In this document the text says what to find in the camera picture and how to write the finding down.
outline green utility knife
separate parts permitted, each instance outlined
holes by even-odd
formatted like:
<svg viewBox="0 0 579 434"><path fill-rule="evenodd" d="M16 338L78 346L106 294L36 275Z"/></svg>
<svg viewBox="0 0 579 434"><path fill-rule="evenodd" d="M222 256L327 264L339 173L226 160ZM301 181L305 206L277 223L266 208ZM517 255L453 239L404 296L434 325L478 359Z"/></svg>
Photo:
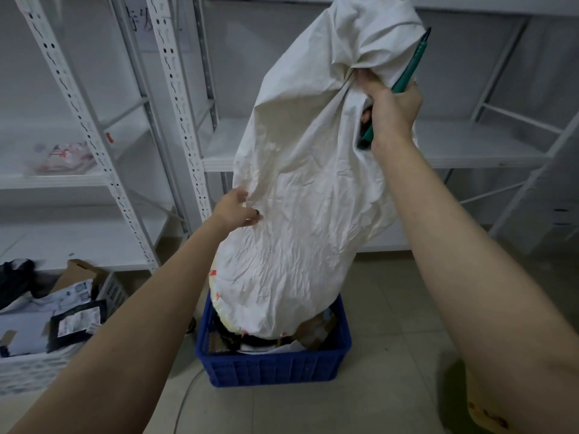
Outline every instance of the green utility knife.
<svg viewBox="0 0 579 434"><path fill-rule="evenodd" d="M408 63L408 66L392 87L392 93L404 93L404 91L406 91L406 87L408 86L408 83L410 82L416 67L418 67L418 63L422 59L422 55L426 50L426 45L428 44L431 29L431 27L426 29L426 33L422 35L422 38L420 38L420 41L418 41L416 50L414 50L414 55L412 55L412 59ZM360 125L360 138L358 139L358 144L356 146L358 149L368 150L372 145L373 139L374 129L372 128L372 119L370 119L365 124Z"/></svg>

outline person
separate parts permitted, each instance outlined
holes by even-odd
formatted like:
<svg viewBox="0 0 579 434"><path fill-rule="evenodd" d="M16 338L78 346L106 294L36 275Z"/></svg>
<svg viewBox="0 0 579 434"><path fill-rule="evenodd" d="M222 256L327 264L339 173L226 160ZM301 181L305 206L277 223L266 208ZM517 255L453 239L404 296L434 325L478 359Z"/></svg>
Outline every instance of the person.
<svg viewBox="0 0 579 434"><path fill-rule="evenodd" d="M369 70L372 154L424 282L459 353L521 432L579 429L579 337L428 165L410 131L422 97L393 95ZM110 317L12 434L141 433L163 390L220 242L262 216L233 189L165 265Z"/></svg>

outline woven plastic bag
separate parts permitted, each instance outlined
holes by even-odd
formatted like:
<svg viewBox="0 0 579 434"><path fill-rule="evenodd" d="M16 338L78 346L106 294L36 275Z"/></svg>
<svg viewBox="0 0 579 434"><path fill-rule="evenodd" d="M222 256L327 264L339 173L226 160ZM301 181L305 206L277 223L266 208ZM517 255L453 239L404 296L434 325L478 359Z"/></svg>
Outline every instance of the woven plastic bag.
<svg viewBox="0 0 579 434"><path fill-rule="evenodd" d="M265 75L233 166L264 219L221 243L211 292L230 331L292 335L395 221L378 163L356 148L370 99L352 68L391 86L423 34L408 1L335 0Z"/></svg>

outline floor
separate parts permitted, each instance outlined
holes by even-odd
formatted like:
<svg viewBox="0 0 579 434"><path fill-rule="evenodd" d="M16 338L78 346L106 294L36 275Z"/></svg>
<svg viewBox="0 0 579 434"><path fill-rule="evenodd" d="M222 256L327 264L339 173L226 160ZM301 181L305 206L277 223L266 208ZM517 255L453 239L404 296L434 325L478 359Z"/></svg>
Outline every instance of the floor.
<svg viewBox="0 0 579 434"><path fill-rule="evenodd" d="M572 321L579 324L578 270L523 261ZM409 253L362 255L342 296L353 347L337 378L318 384L215 389L185 338L147 434L351 433L444 434L437 378L457 353ZM0 400L0 433L37 394Z"/></svg>

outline blue plastic crate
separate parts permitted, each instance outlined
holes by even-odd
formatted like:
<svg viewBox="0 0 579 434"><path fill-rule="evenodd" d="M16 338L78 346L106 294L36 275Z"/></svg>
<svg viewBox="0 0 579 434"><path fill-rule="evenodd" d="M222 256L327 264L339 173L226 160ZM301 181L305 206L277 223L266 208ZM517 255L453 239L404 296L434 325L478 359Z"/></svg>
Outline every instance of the blue plastic crate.
<svg viewBox="0 0 579 434"><path fill-rule="evenodd" d="M207 296L195 352L214 387L331 381L336 378L352 340L340 296L330 309L337 317L337 325L320 350L273 355L210 355L209 333L215 330L213 315L216 312Z"/></svg>

